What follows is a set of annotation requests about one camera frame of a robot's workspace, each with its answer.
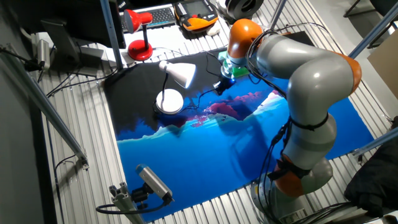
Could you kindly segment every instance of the black cloth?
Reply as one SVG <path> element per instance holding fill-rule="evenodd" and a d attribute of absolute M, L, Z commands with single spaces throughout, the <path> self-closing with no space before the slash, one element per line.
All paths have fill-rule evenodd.
<path fill-rule="evenodd" d="M 396 126 L 398 117 L 392 127 Z M 398 210 L 398 138 L 384 143 L 360 168 L 344 196 L 370 217 L 382 217 L 383 208 Z"/>

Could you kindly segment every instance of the metal grating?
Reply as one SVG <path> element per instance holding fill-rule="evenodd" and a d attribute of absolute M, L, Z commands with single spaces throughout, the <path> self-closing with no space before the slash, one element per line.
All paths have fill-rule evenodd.
<path fill-rule="evenodd" d="M 253 20 L 260 25 L 268 25 L 276 5 L 277 0 L 265 0 Z M 287 1 L 277 28 L 301 22 L 315 22 L 324 25 L 320 16 L 307 0 Z M 190 34 L 190 39 L 186 40 L 182 38 L 178 27 L 172 26 L 156 29 L 154 31 L 156 35 L 149 33 L 149 40 L 161 39 L 172 33 L 176 38 L 169 40 L 167 46 L 164 47 L 177 50 L 181 54 L 194 54 L 202 50 L 224 47 L 228 44 L 229 27 L 222 19 L 220 19 L 220 24 L 222 30 L 214 37 Z M 302 26 L 287 29 L 290 32 L 301 30 L 308 33 L 317 47 L 340 51 L 331 37 L 317 27 Z M 103 48 L 102 45 L 97 44 L 91 44 L 89 47 Z M 179 57 L 179 54 L 165 49 L 157 49 L 154 52 L 154 57 L 145 63 L 174 57 Z M 104 77 L 110 72 L 109 65 L 104 64 L 103 69 L 98 71 L 98 76 Z M 44 75 L 40 86 L 45 93 L 48 93 L 66 78 L 66 74 Z M 74 84 L 92 79 L 91 77 L 72 75 L 68 78 L 67 83 Z M 390 125 L 377 105 L 379 102 L 373 100 L 371 91 L 367 91 L 364 85 L 365 83 L 361 83 L 349 99 L 372 135 L 378 137 L 385 133 Z M 84 147 L 90 164 L 88 170 L 82 170 L 75 167 L 76 158 L 73 158 L 60 165 L 56 174 L 53 170 L 50 171 L 58 223 L 129 223 L 125 216 L 103 215 L 95 211 L 96 206 L 111 203 L 108 187 L 125 181 L 108 103 L 101 88 L 101 82 L 89 82 L 66 88 L 51 97 L 50 101 L 77 141 Z M 53 126 L 51 124 L 47 126 L 48 122 L 44 115 L 43 121 L 49 165 L 53 167 L 73 153 Z M 369 159 L 373 153 L 374 150 L 367 152 L 364 158 Z M 308 208 L 306 208 L 308 214 L 331 204 L 344 202 L 343 192 L 355 172 L 360 168 L 360 165 L 348 156 L 333 159 L 331 164 L 334 176 L 329 183 L 322 189 L 301 198 L 308 202 Z M 60 200 L 57 197 L 55 175 L 60 181 Z M 250 188 L 247 186 L 151 223 L 263 223 L 263 215 L 255 208 L 250 197 Z"/>

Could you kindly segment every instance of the handheld device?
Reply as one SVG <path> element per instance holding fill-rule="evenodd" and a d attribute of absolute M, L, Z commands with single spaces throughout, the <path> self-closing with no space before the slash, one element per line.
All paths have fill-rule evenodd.
<path fill-rule="evenodd" d="M 174 4 L 180 26 L 191 32 L 203 32 L 218 20 L 216 8 L 208 0 L 191 0 Z"/>

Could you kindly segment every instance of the floor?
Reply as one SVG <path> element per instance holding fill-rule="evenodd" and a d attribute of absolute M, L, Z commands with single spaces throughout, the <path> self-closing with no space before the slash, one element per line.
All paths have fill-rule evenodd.
<path fill-rule="evenodd" d="M 277 0 L 265 0 L 253 20 L 263 26 L 268 25 L 276 5 Z M 322 24 L 323 21 L 320 19 L 320 15 L 324 16 L 326 13 L 322 10 L 320 12 L 314 10 L 308 0 L 290 0 L 282 12 L 277 27 L 281 28 L 285 24 L 297 24 L 300 22 Z M 326 17 L 325 20 L 330 22 L 330 18 Z M 349 38 L 339 35 L 339 32 L 344 34 L 343 30 L 340 28 L 336 29 L 337 22 L 335 21 L 334 23 L 335 25 L 331 23 L 326 26 L 334 32 L 337 31 L 334 36 L 336 39 L 338 38 L 337 41 L 341 43 L 343 51 L 349 52 L 350 48 L 351 50 L 354 48 L 355 41 L 360 41 L 360 36 L 356 40 L 352 40 L 354 42 L 350 42 Z M 175 26 L 150 31 L 148 35 L 154 47 L 164 46 L 165 38 L 169 38 L 170 44 L 167 46 L 168 48 L 179 50 L 183 54 L 194 54 L 202 50 L 216 49 L 228 44 L 229 27 L 222 19 L 220 19 L 220 24 L 222 30 L 214 37 L 193 34 L 188 39 L 185 39 Z M 332 38 L 317 27 L 294 27 L 287 31 L 298 32 L 300 30 L 306 31 L 317 47 L 339 51 L 339 46 L 332 41 Z M 104 48 L 97 44 L 91 44 L 89 47 Z M 159 50 L 154 55 L 148 62 L 176 57 L 176 55 L 166 50 Z M 362 60 L 360 62 L 363 70 L 368 71 L 370 69 L 366 68 L 366 64 Z M 106 63 L 104 63 L 103 69 L 98 72 L 98 77 L 104 77 L 110 73 L 109 62 Z M 382 116 L 382 111 L 377 107 L 377 101 L 372 97 L 371 91 L 380 92 L 377 89 L 378 87 L 376 88 L 373 84 L 373 80 L 376 80 L 377 77 L 369 73 L 364 76 L 369 81 L 361 83 L 349 99 L 371 134 L 376 138 L 389 129 L 389 123 Z M 66 84 L 93 80 L 92 77 L 75 75 L 67 77 L 66 74 L 44 75 L 40 87 L 44 93 L 48 93 L 64 79 L 67 79 Z M 369 86 L 373 86 L 370 86 L 370 91 L 366 88 L 366 83 Z M 69 162 L 61 164 L 56 172 L 51 170 L 53 180 L 52 193 L 55 199 L 58 223 L 129 223 L 125 216 L 103 215 L 95 211 L 96 206 L 111 203 L 108 187 L 125 181 L 108 102 L 103 93 L 101 82 L 89 82 L 66 88 L 51 97 L 50 101 L 71 132 L 76 136 L 76 140 L 88 156 L 90 165 L 88 170 L 83 170 L 79 166 L 79 161 L 72 158 Z M 54 166 L 62 159 L 72 156 L 73 153 L 52 125 L 46 122 L 45 116 L 43 116 L 43 119 L 49 164 Z M 373 152 L 366 153 L 364 155 L 365 160 L 369 159 Z M 350 156 L 341 156 L 333 159 L 331 164 L 334 176 L 329 183 L 314 193 L 300 197 L 300 200 L 305 204 L 307 214 L 337 202 L 344 202 L 343 192 L 345 187 L 355 172 L 361 167 Z M 56 190 L 55 177 L 59 181 L 59 196 Z M 156 220 L 154 223 L 264 223 L 261 213 L 253 205 L 250 190 L 249 186 L 242 187 L 207 202 L 171 214 L 163 219 Z"/>
<path fill-rule="evenodd" d="M 363 31 L 369 30 L 368 25 L 376 25 L 377 18 L 381 18 L 376 12 L 363 14 L 355 19 L 344 18 L 343 14 L 351 7 L 355 0 L 309 0 L 315 10 L 319 13 L 325 25 L 330 29 L 336 41 L 341 45 L 341 48 L 348 55 L 363 39 Z M 361 12 L 372 9 L 369 0 L 362 0 L 357 7 L 352 11 Z M 365 25 L 361 27 L 358 25 L 359 20 L 363 20 Z M 398 100 L 388 89 L 375 69 L 368 61 L 368 56 L 373 50 L 365 49 L 356 60 L 361 64 L 363 71 L 363 80 L 369 85 L 370 89 L 380 101 L 385 112 L 394 117 L 398 115 Z"/>

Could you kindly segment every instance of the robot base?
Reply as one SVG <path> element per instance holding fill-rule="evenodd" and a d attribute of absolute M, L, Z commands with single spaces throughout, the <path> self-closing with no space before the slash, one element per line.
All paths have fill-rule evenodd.
<path fill-rule="evenodd" d="M 261 175 L 260 184 L 257 181 L 251 184 L 251 198 L 261 212 L 272 209 L 275 217 L 285 224 L 296 222 L 309 214 L 307 209 L 310 209 L 310 205 L 303 197 L 288 197 L 278 190 L 275 183 L 272 183 L 271 190 L 269 190 L 271 182 L 267 179 L 265 193 L 266 197 L 271 200 L 271 207 L 269 208 L 264 195 L 265 176 L 265 174 Z"/>

